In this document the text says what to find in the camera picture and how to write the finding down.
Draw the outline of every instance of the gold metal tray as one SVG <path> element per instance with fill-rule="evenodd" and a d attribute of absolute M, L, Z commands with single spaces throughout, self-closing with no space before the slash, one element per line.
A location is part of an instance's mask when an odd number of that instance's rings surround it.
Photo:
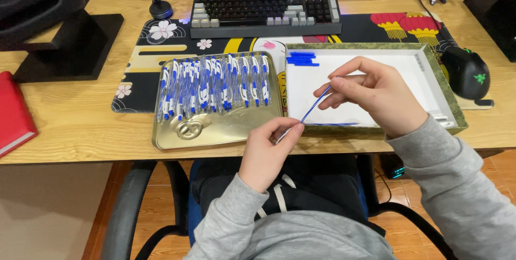
<path fill-rule="evenodd" d="M 249 107 L 241 106 L 233 108 L 229 111 L 224 111 L 223 115 L 219 113 L 203 113 L 196 114 L 190 119 L 183 119 L 179 121 L 177 116 L 169 120 L 157 120 L 157 110 L 159 108 L 160 92 L 156 97 L 156 112 L 154 116 L 154 125 L 152 129 L 152 144 L 158 149 L 171 149 L 180 147 L 193 147 L 203 145 L 214 145 L 238 142 L 247 139 L 249 131 L 263 125 L 265 122 L 274 117 L 281 116 L 282 106 L 280 90 L 278 86 L 278 79 L 276 78 L 276 71 L 273 58 L 268 52 L 254 51 L 254 52 L 237 52 L 233 53 L 235 57 L 261 55 L 264 54 L 269 62 L 269 84 L 271 102 L 267 106 L 260 105 L 256 107 L 254 104 L 249 104 Z M 216 59 L 222 59 L 227 56 L 227 53 L 216 54 Z M 177 59 L 178 61 L 201 60 L 204 56 L 193 56 L 190 58 Z M 164 67 L 169 68 L 173 60 L 164 63 Z"/>

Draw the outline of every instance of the hand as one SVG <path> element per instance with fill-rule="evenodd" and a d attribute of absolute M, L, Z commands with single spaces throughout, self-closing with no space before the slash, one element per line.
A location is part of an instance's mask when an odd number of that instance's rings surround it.
<path fill-rule="evenodd" d="M 365 74 L 348 76 L 356 70 Z M 331 85 L 330 95 L 319 104 L 321 110 L 336 109 L 345 102 L 358 104 L 392 138 L 415 131 L 428 118 L 402 76 L 392 66 L 358 56 L 340 66 L 328 78 L 331 81 L 314 92 L 314 96 L 319 97 Z"/>
<path fill-rule="evenodd" d="M 280 143 L 271 143 L 289 128 L 290 131 Z M 283 162 L 303 130 L 304 124 L 300 124 L 299 120 L 277 117 L 249 132 L 238 176 L 255 191 L 265 192 L 280 173 Z"/>

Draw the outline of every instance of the office chair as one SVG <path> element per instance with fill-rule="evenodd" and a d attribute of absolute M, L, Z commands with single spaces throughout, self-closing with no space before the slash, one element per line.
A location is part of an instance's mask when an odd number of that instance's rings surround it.
<path fill-rule="evenodd" d="M 139 161 L 132 164 L 114 204 L 100 260 L 130 259 L 138 213 L 156 163 L 156 161 Z M 164 165 L 167 168 L 172 187 L 175 225 L 157 230 L 141 248 L 135 260 L 147 260 L 159 241 L 168 235 L 189 236 L 190 245 L 193 245 L 195 242 L 194 229 L 202 220 L 201 207 L 194 201 L 190 193 L 188 177 L 179 162 L 167 161 L 164 162 Z M 193 163 L 190 178 L 194 178 L 199 165 L 198 161 Z M 360 199 L 364 213 L 368 217 L 374 217 L 386 211 L 399 213 L 416 225 L 447 260 L 457 260 L 442 235 L 418 213 L 402 204 L 391 202 L 380 204 L 378 202 L 372 156 L 358 155 L 357 167 Z"/>

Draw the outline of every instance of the black keycap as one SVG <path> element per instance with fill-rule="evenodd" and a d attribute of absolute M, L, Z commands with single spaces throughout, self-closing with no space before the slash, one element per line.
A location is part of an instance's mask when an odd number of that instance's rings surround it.
<path fill-rule="evenodd" d="M 267 25 L 267 18 L 220 19 L 220 26 L 258 26 Z"/>

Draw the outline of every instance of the gray sweatshirt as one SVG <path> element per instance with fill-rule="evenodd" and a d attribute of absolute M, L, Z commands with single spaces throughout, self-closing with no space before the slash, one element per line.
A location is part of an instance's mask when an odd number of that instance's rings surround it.
<path fill-rule="evenodd" d="M 432 116 L 387 142 L 421 187 L 422 205 L 459 259 L 516 259 L 516 207 L 480 171 L 483 160 L 473 149 Z M 268 197 L 236 175 L 212 201 L 184 259 L 395 259 L 377 232 L 331 213 L 287 211 L 255 222 Z"/>

